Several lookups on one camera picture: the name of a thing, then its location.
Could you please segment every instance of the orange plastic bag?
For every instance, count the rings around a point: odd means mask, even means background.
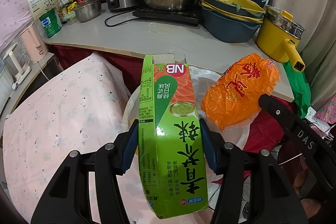
[[[223,131],[257,113],[260,95],[270,95],[279,76],[271,60],[250,54],[234,63],[209,88],[201,109]]]

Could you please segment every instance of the salmon image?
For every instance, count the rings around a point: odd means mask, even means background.
[[[162,76],[169,75],[169,73],[164,71],[157,71],[160,67],[154,65],[154,83]],[[193,85],[191,83],[190,73],[189,70],[187,70],[183,75],[181,76],[174,76],[177,81],[177,89],[175,91],[175,94],[173,98],[171,99],[170,103],[174,104],[176,102],[190,102],[193,105],[196,105],[195,103],[195,96],[194,96],[194,90]]]

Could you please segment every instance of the power cord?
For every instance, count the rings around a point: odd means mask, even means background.
[[[117,24],[113,24],[113,25],[108,25],[108,24],[107,24],[107,21],[110,20],[111,18],[116,17],[116,16],[119,16],[119,15],[123,15],[123,14],[126,14],[126,13],[129,13],[129,12],[132,12],[132,11],[134,11],[134,10],[126,11],[126,12],[122,12],[122,13],[113,15],[113,16],[111,16],[111,17],[108,17],[107,19],[105,19],[105,22],[104,22],[104,23],[105,23],[105,26],[107,26],[107,27],[115,27],[115,26],[124,24],[124,23],[126,23],[126,22],[130,22],[130,21],[138,20],[139,18],[132,18],[132,19],[125,20],[125,21],[123,21],[123,22],[119,22],[119,23],[117,23]]]
[[[20,61],[19,61],[19,64],[21,65],[21,60],[22,60],[22,58],[25,56],[25,54],[27,54],[27,52],[25,52],[24,54],[22,54],[22,56],[21,56],[21,58],[20,58]]]
[[[48,78],[48,77],[45,75],[45,73],[43,72],[43,70],[42,70],[42,68],[41,68],[41,66],[40,66],[40,64],[39,64],[38,61],[37,61],[37,64],[39,65],[40,70],[41,70],[42,74],[44,75],[44,77],[49,81],[49,78]]]

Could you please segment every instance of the yellow handle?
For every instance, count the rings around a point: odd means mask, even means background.
[[[293,19],[293,16],[292,16],[289,12],[287,12],[287,11],[282,11],[282,12],[281,12],[281,15],[282,15],[283,17],[289,19],[289,20],[292,20],[292,19]]]
[[[301,56],[295,48],[295,41],[292,39],[283,39],[282,45],[288,55],[289,61],[296,72],[303,72],[305,63],[302,61]]]

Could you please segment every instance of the white countertop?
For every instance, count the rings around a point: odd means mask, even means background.
[[[144,57],[146,54],[174,53],[176,60],[223,73],[233,63],[257,53],[268,58],[253,42],[225,43],[213,37],[203,26],[197,27],[153,22],[131,21],[116,27],[107,27],[104,21],[116,13],[102,5],[102,14],[85,23],[65,25],[46,43],[91,48],[123,55]],[[132,12],[114,17],[108,24],[116,24],[131,18]],[[294,100],[288,78],[281,63],[274,61],[280,72],[280,80],[272,95],[292,102]]]
[[[31,67],[30,73],[27,75],[27,77],[23,80],[23,82],[18,85],[16,90],[12,93],[11,97],[8,99],[5,108],[3,109],[3,112],[0,116],[0,136],[2,135],[3,126],[5,124],[5,120],[7,115],[11,114],[14,109],[16,108],[17,104],[19,103],[21,97],[26,92],[30,84],[34,81],[34,79],[38,76],[38,74],[41,72],[41,68],[43,69],[49,61],[53,58],[54,54],[51,52],[48,52],[40,61],[39,64],[33,64],[32,62],[29,63]]]

